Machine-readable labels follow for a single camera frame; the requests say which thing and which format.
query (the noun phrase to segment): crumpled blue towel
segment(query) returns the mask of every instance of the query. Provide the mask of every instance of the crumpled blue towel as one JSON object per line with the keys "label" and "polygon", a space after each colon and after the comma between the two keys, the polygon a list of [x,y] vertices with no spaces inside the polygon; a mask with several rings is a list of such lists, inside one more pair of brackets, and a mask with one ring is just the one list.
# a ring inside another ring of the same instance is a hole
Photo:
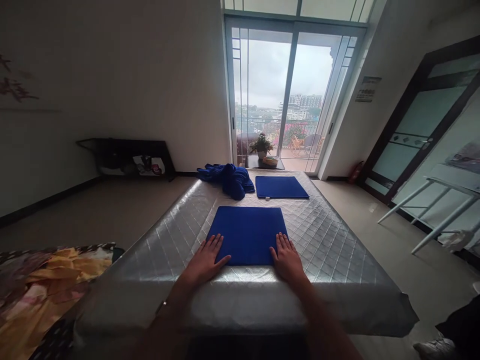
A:
{"label": "crumpled blue towel", "polygon": [[245,193],[255,192],[254,183],[244,167],[233,164],[206,164],[205,169],[198,168],[197,171],[200,180],[222,184],[223,192],[234,200],[242,200]]}

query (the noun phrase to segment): window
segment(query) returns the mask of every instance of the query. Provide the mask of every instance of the window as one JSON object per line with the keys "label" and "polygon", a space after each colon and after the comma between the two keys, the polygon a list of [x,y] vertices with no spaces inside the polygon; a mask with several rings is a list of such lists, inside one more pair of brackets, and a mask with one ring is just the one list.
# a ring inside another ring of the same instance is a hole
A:
{"label": "window", "polygon": [[[225,9],[297,15],[299,0],[224,0]],[[300,16],[367,23],[374,0],[302,0]]]}

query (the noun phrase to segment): door frame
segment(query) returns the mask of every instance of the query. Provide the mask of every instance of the door frame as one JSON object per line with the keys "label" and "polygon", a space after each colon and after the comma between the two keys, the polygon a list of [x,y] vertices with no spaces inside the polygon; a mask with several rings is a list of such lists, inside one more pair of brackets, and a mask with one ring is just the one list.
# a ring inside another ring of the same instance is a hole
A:
{"label": "door frame", "polygon": [[[453,125],[455,120],[462,113],[464,107],[467,105],[468,100],[475,91],[480,87],[480,70],[475,77],[471,80],[470,84],[466,87],[460,97],[455,101],[450,110],[446,113],[438,126],[432,132],[428,139],[428,145],[424,145],[413,157],[411,162],[407,165],[405,170],[401,173],[395,182],[391,182],[388,178],[373,172],[373,168],[380,156],[382,155],[385,147],[388,145],[392,135],[403,120],[410,105],[413,103],[417,94],[422,90],[422,85],[428,79],[433,67],[437,64],[445,63],[448,61],[464,58],[470,55],[480,53],[480,36],[476,36],[456,44],[443,47],[441,49],[427,53],[420,65],[418,66],[415,74],[411,78],[408,86],[401,96],[395,110],[390,116],[388,123],[385,125],[380,137],[378,138],[375,146],[373,147],[368,159],[366,160],[363,169],[357,179],[357,184],[366,190],[368,193],[379,199],[382,203],[389,205],[392,199],[397,195],[401,186],[412,176],[417,170],[424,159],[430,154],[437,143],[442,139],[443,135]],[[388,192],[384,195],[374,188],[365,183],[366,179],[370,178],[384,187],[388,188]]]}
{"label": "door frame", "polygon": [[[292,85],[299,33],[305,32],[305,33],[312,33],[312,34],[325,34],[325,35],[336,35],[336,36],[342,36],[342,37],[346,36],[346,37],[357,38],[356,45],[354,47],[354,51],[351,57],[350,65],[347,68],[345,78],[343,81],[343,84],[346,84],[348,83],[350,76],[352,75],[353,67],[359,56],[360,49],[362,47],[362,43],[364,40],[364,36],[367,31],[366,24],[363,24],[363,23],[359,23],[358,25],[355,24],[355,26],[353,26],[351,22],[349,22],[348,25],[332,24],[332,23],[319,22],[318,19],[316,19],[315,22],[311,22],[311,21],[302,19],[302,17],[295,17],[295,19],[286,20],[285,18],[274,19],[269,17],[247,17],[245,15],[227,14],[227,13],[225,13],[224,15],[224,25],[225,25],[224,28],[225,28],[225,40],[226,40],[228,97],[229,97],[229,109],[230,109],[229,127],[230,127],[231,138],[232,138],[232,143],[231,143],[232,157],[233,157],[232,160],[234,163],[236,163],[237,161],[238,152],[237,152],[237,134],[236,134],[236,113],[235,113],[235,80],[234,80],[234,66],[233,66],[234,57],[233,57],[233,43],[232,43],[232,31],[231,31],[232,28],[239,28],[239,29],[248,28],[248,29],[255,29],[255,30],[278,31],[278,32],[285,32],[285,33],[292,34],[292,40],[290,44],[290,54],[289,54],[289,60],[288,60],[288,69],[287,69],[287,76],[286,76],[285,90],[284,90],[285,93],[283,97],[283,109],[282,109],[282,116],[280,121],[277,156],[281,156],[280,146],[282,145],[282,142],[283,142],[283,135],[284,135],[285,125],[287,120],[288,101],[290,99],[290,90]],[[325,112],[324,117],[326,118],[327,112],[330,113],[330,110],[331,110],[332,115],[335,116],[338,113],[340,105],[342,104],[343,96],[345,95],[346,86],[343,86],[341,88],[338,96],[340,100],[337,101],[337,103],[335,104],[335,108],[330,109],[331,103],[327,104],[327,102],[325,101],[326,99],[330,99],[330,101],[332,100],[333,92],[335,92],[335,89],[337,86],[337,81],[332,83],[333,74],[334,72],[336,73],[340,72],[342,61],[343,59],[339,61],[337,56],[337,58],[335,59],[332,65],[330,77],[327,83],[325,94],[323,96],[322,108],[321,108],[318,124],[320,124],[322,113]],[[330,135],[332,131],[334,122],[335,122],[335,118],[332,117],[331,126],[328,132],[328,135]],[[326,148],[329,139],[330,139],[330,136],[325,137],[322,144],[322,150]],[[322,158],[321,158],[322,154],[325,154],[325,152],[321,151],[319,154],[320,158],[318,160],[315,173],[317,173],[319,170],[319,167],[322,161]]]}

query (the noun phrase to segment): bracelet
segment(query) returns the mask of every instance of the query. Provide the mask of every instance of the bracelet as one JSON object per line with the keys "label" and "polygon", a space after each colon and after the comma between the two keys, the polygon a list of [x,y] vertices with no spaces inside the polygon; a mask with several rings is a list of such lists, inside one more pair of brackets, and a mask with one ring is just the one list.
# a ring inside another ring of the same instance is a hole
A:
{"label": "bracelet", "polygon": [[159,314],[160,310],[162,310],[162,308],[166,305],[167,305],[166,301],[162,301],[160,305],[158,305],[158,307],[155,310],[155,317]]}

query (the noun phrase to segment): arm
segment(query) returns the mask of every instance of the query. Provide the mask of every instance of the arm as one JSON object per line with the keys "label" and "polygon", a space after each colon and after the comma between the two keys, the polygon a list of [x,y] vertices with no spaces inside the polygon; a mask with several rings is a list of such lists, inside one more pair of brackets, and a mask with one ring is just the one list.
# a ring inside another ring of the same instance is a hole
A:
{"label": "arm", "polygon": [[181,347],[182,339],[178,336],[177,330],[195,290],[213,278],[231,258],[228,255],[215,263],[223,240],[224,237],[218,234],[201,243],[171,288],[150,327],[135,346],[132,359],[170,359],[177,348]]}
{"label": "arm", "polygon": [[281,232],[276,235],[277,252],[270,248],[275,269],[300,299],[309,324],[309,343],[313,359],[362,360],[340,322],[327,310],[305,275],[294,244]]}

